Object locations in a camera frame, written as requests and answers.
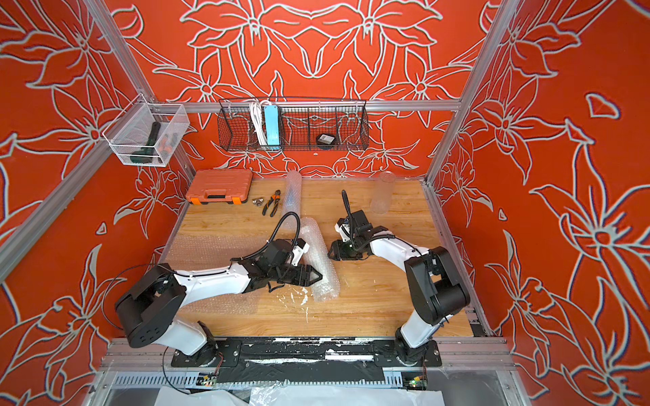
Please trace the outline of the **bubble wrap roll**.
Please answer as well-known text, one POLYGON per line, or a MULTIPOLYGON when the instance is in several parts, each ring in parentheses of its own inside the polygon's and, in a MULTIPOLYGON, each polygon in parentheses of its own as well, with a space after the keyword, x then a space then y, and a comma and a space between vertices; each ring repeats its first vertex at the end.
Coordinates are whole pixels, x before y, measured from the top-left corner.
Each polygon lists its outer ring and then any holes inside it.
POLYGON ((301 218, 300 237, 310 248, 304 255, 308 265, 322 274, 322 279, 311 286, 316 302, 336 299, 340 295, 340 281, 318 223, 313 218, 301 218))

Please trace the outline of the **narrow bubble bundle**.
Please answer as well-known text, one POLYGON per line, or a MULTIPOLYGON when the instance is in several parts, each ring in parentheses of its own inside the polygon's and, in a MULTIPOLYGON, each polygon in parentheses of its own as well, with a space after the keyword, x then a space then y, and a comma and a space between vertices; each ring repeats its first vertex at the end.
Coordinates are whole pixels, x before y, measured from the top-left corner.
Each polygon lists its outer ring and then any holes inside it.
POLYGON ((287 172, 282 203, 282 215, 292 211, 301 216, 302 177, 297 171, 287 172))

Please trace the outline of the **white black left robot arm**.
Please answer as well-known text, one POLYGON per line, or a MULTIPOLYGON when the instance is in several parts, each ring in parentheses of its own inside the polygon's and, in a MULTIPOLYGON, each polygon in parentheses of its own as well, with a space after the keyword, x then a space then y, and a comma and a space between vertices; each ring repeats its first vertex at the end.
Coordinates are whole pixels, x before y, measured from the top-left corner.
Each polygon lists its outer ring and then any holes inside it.
POLYGON ((234 258, 226 267, 177 271, 159 263, 115 304, 115 311, 131 348, 160 344, 175 349, 198 365, 218 354, 218 345, 203 322, 178 318, 180 309, 213 297, 247 294, 271 283, 310 287, 323 279, 302 261, 309 245, 304 240, 274 240, 260 250, 234 258))

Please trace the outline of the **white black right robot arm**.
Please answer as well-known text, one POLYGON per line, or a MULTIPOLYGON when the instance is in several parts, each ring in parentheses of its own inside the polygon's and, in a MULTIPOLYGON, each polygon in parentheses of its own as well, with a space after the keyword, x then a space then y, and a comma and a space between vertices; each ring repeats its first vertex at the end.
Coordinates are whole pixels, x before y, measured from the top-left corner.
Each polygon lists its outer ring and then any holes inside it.
POLYGON ((396 333, 404 350, 423 348, 445 322, 470 304, 467 286, 442 246, 428 249, 409 243, 383 226, 372 226, 364 211, 341 218, 335 231, 340 239, 332 243, 330 259, 361 261, 376 256, 406 274, 414 311, 396 333))

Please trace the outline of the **orange black pliers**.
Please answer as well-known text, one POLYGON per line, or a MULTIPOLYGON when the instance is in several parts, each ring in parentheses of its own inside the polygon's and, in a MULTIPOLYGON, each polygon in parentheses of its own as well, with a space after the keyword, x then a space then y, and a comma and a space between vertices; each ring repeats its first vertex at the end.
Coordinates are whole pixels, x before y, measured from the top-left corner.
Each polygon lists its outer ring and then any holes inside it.
POLYGON ((281 198, 281 190, 276 189, 274 194, 268 199, 266 204, 262 208, 262 215, 266 216, 267 214, 273 218, 278 211, 279 202, 281 198))

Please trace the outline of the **small black device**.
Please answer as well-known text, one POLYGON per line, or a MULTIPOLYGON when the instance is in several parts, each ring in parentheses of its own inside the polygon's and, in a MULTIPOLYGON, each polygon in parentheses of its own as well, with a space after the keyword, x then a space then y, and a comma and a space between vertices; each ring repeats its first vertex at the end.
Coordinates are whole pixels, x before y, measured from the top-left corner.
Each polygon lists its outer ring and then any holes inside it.
POLYGON ((321 148, 332 147, 336 144, 336 137, 330 134, 318 135, 316 144, 321 148))

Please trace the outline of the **orange plastic tool case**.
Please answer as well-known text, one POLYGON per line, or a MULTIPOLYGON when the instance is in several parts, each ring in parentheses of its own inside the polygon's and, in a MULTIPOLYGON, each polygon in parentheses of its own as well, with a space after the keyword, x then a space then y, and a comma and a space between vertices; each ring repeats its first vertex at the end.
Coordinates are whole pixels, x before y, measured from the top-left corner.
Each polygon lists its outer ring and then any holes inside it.
POLYGON ((241 205, 248 201, 252 179, 250 169, 199 170, 186 192, 186 201, 196 206, 218 202, 241 205))

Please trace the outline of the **light blue box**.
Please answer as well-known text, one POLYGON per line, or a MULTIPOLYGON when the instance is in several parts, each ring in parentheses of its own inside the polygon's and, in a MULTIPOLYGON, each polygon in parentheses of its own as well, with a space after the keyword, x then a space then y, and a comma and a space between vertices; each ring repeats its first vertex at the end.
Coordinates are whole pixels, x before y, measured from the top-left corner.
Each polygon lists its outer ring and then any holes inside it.
POLYGON ((279 109, 274 105, 264 107, 264 119, 266 124, 267 144, 271 147, 280 146, 279 135, 279 109))

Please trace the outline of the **dark green screwdriver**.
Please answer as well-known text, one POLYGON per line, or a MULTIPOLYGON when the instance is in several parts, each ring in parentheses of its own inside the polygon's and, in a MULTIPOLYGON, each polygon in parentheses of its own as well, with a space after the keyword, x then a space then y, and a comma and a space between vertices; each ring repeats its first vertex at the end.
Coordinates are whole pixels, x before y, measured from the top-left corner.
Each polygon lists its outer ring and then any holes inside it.
POLYGON ((155 148, 154 146, 157 143, 157 137, 161 129, 161 123, 154 121, 152 123, 149 136, 147 138, 147 143, 140 147, 135 152, 130 154, 130 160, 136 164, 146 164, 151 163, 153 160, 155 148))

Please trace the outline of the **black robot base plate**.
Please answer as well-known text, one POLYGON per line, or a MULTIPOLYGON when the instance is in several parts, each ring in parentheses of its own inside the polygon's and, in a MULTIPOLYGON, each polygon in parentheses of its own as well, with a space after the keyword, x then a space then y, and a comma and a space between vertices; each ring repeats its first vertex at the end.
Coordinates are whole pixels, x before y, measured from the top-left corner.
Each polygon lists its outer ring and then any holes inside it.
POLYGON ((393 338, 219 338, 216 355, 202 364, 196 355, 174 352, 171 365, 175 368, 235 367, 246 362, 257 364, 311 363, 338 361, 366 363, 379 367, 440 367, 442 360, 438 345, 431 341, 424 350, 413 353, 414 358, 402 361, 393 338))

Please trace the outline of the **clear acrylic wall box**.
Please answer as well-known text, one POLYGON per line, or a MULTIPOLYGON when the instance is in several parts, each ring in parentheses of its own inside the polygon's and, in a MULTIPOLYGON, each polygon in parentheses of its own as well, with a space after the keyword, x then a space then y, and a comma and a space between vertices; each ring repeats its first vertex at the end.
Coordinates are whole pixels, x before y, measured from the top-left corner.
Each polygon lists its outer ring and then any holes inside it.
POLYGON ((139 94, 102 132, 113 154, 126 166, 165 167, 190 127, 190 119, 184 105, 179 103, 150 103, 139 94), (161 123, 161 129, 154 146, 151 163, 136 164, 130 154, 147 143, 154 121, 161 123))

